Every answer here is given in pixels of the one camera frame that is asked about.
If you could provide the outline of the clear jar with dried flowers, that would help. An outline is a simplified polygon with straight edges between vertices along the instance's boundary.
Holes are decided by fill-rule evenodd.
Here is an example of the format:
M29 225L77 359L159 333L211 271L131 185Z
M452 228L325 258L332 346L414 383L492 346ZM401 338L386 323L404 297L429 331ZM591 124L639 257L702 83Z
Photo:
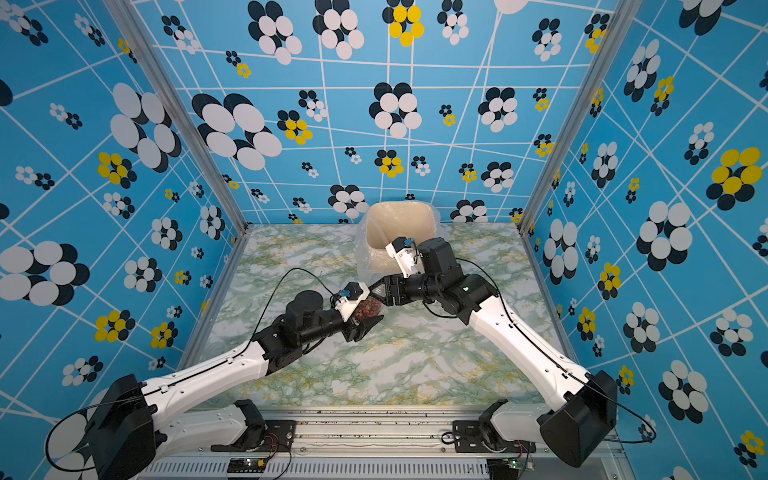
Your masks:
M362 301L353 313L353 318L362 322L368 318L379 316L383 311L384 305L373 297L368 297Z

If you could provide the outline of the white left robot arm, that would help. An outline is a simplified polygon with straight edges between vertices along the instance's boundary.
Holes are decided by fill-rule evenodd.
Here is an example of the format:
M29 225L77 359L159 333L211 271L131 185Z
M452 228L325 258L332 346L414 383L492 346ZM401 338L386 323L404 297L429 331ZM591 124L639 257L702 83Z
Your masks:
M276 373L334 334L362 340L382 320L382 308L355 283L330 299L305 290L269 326L217 357L143 382L133 375L115 381L85 427L96 477L130 479L161 457L197 449L276 451L252 401L208 412L199 405Z

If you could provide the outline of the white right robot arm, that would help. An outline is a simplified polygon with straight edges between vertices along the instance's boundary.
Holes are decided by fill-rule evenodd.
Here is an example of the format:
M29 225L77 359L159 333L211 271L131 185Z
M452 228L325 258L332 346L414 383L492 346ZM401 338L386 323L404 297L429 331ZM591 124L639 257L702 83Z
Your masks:
M516 441L542 442L565 464L581 466L616 425L617 389L611 377L592 374L555 349L513 312L494 282L464 272L445 239L417 244L398 237L385 251L399 271L370 286L378 301L439 304L447 318L490 340L544 401L528 412L505 400L493 403L479 417L476 440L495 452Z

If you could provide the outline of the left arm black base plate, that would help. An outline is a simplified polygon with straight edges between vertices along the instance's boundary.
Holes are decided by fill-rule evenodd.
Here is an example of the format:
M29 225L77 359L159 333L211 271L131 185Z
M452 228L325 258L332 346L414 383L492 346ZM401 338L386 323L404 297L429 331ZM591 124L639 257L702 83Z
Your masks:
M294 420L265 420L247 426L244 433L229 445L212 445L213 452L289 452L292 448L297 422Z

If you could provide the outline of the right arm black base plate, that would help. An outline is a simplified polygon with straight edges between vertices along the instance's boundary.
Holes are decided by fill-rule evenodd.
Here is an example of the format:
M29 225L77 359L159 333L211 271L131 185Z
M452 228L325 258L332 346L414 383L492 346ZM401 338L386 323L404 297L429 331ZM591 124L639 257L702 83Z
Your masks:
M483 440L479 421L454 420L451 429L441 434L441 442L452 445L456 453L498 453L523 455L535 453L537 447L534 442L501 440L491 446Z

